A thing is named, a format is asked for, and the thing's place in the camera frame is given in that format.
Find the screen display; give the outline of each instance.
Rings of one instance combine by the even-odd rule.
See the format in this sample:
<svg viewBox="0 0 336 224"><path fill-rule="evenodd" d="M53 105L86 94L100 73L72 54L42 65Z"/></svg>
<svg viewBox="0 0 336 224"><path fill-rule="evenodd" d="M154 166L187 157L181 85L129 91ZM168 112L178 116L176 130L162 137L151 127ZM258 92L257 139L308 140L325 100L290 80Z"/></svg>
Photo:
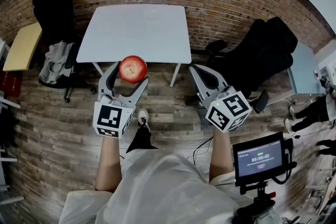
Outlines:
<svg viewBox="0 0 336 224"><path fill-rule="evenodd" d="M282 165L281 142L238 151L239 176L261 173Z"/></svg>

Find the black office chair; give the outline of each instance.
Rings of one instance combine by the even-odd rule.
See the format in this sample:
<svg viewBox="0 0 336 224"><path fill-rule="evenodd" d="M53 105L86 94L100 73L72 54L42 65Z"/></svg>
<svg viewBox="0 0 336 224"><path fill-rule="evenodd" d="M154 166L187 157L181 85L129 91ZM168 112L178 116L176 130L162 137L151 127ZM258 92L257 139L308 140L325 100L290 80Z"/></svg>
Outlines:
<svg viewBox="0 0 336 224"><path fill-rule="evenodd" d="M224 56L223 53L221 57L217 54L227 47L225 41L210 43L205 48L209 53L207 66L219 72L228 85L249 98L265 80L293 64L291 53L297 43L296 36L279 17L267 22L257 19L243 41L235 49L224 53ZM257 109L254 107L255 111L260 113L267 101L268 94L264 91L258 99ZM192 103L193 99L187 101L187 104Z"/></svg>
<svg viewBox="0 0 336 224"><path fill-rule="evenodd" d="M64 100L69 103L69 92L74 87L89 87L88 83L78 75L79 66L76 57L81 44L81 38L75 34L75 21L73 18L74 7L72 0L33 0L34 14L41 25L42 40L48 45L61 42L74 43L68 54L65 68L72 68L74 72L69 76L61 76L56 84L39 83L50 88L66 89Z"/></svg>

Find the person's arm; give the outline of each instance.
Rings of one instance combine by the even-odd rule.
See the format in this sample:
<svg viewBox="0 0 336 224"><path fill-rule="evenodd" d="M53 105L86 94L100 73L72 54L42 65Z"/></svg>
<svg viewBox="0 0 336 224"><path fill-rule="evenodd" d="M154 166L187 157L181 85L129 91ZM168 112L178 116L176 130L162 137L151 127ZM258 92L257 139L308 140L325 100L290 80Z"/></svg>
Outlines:
<svg viewBox="0 0 336 224"><path fill-rule="evenodd" d="M120 181L119 139L104 137L96 178L96 190L114 192Z"/></svg>
<svg viewBox="0 0 336 224"><path fill-rule="evenodd" d="M209 181L216 176L228 174L233 170L234 167L229 135L228 133L222 133L216 128L214 132Z"/></svg>

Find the white shirt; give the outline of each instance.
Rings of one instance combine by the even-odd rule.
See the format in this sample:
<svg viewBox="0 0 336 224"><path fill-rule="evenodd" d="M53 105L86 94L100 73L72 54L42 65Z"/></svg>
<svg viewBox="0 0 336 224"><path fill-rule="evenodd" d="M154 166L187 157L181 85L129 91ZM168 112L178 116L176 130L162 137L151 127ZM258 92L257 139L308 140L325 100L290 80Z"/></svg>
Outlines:
<svg viewBox="0 0 336 224"><path fill-rule="evenodd" d="M133 150L126 155L122 181L114 194L70 192L59 223L231 223L235 211L252 202L240 195L234 177L234 172L220 175L208 184L178 154Z"/></svg>

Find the white sneaker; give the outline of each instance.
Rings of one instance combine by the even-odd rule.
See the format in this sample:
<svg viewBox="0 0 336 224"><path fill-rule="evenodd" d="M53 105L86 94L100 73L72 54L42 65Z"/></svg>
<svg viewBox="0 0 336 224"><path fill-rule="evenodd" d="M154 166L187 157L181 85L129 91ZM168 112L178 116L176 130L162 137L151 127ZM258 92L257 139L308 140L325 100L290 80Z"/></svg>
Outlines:
<svg viewBox="0 0 336 224"><path fill-rule="evenodd" d="M296 120L296 117L295 117L295 110L294 110L294 108L293 108L292 105L289 107L289 113L292 115L292 118L293 118L293 120L295 121L295 120Z"/></svg>
<svg viewBox="0 0 336 224"><path fill-rule="evenodd" d="M285 119L285 127L289 134L293 132L292 124L290 123L289 119Z"/></svg>
<svg viewBox="0 0 336 224"><path fill-rule="evenodd" d="M148 126L148 120L149 120L149 116L148 116L148 112L146 109L140 109L138 112L138 126L139 127L147 127L148 130L149 126Z"/></svg>

